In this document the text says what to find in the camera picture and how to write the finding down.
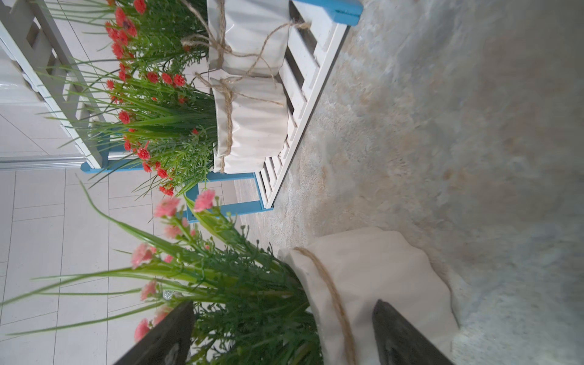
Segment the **red flower pot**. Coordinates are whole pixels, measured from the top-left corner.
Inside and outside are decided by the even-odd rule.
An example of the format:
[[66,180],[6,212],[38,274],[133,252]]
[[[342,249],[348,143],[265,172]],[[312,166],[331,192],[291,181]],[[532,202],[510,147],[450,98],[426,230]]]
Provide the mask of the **red flower pot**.
[[209,172],[256,173],[278,153],[287,136],[288,111],[282,85],[268,78],[211,79],[205,93],[181,74],[149,71],[131,75],[123,66],[106,79],[106,110],[117,122],[75,122],[103,146],[123,144],[123,167],[152,174],[145,188],[179,195]]
[[123,65],[184,71],[205,60],[211,70],[273,77],[284,62],[294,22],[287,1],[48,1],[51,14],[104,27]]

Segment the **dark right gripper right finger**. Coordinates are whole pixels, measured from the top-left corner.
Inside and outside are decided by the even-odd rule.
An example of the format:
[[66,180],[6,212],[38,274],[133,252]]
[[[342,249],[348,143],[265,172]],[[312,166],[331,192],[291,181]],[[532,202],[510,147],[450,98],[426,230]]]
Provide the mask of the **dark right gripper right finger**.
[[391,304],[378,300],[372,322],[381,364],[453,365]]

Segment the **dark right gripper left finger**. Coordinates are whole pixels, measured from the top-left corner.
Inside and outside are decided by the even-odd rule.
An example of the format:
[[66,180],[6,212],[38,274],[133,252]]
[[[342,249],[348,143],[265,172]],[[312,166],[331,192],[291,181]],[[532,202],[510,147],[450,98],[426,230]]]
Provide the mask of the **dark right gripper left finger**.
[[115,365],[185,365],[195,323],[193,302],[180,304]]

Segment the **pink flower pot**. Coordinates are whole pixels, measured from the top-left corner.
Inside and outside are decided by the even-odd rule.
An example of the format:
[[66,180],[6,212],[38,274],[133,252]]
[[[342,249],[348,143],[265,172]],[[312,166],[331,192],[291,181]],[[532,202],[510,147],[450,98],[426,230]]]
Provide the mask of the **pink flower pot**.
[[451,292],[427,254],[397,231],[361,228],[280,253],[247,238],[206,190],[162,201],[167,237],[128,224],[140,240],[127,268],[143,280],[135,344],[180,304],[196,314],[186,364],[381,364],[372,314],[391,304],[448,359],[459,327]]

